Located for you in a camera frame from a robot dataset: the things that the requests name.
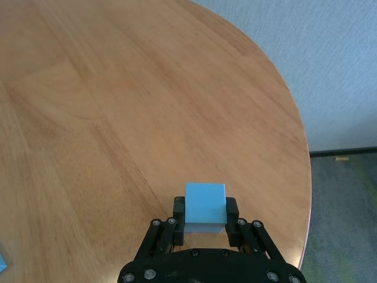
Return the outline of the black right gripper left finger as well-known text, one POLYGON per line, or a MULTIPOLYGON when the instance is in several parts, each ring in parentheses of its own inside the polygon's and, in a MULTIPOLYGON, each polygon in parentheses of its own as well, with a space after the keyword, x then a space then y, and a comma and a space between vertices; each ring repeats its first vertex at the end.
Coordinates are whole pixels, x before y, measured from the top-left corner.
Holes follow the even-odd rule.
POLYGON ((135 260, 170 254, 183 246, 185 226, 185 197, 174 198, 173 215, 165 221, 153 219, 136 253, 135 260))

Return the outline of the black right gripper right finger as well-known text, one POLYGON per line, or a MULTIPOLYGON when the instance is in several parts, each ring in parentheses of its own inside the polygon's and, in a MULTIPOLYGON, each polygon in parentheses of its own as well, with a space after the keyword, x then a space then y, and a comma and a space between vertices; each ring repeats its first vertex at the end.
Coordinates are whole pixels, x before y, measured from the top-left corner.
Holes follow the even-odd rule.
POLYGON ((235 198, 226 198, 226 233, 229 245, 243 254, 259 258, 281 260, 282 254, 259 220, 248 222, 239 216, 235 198))

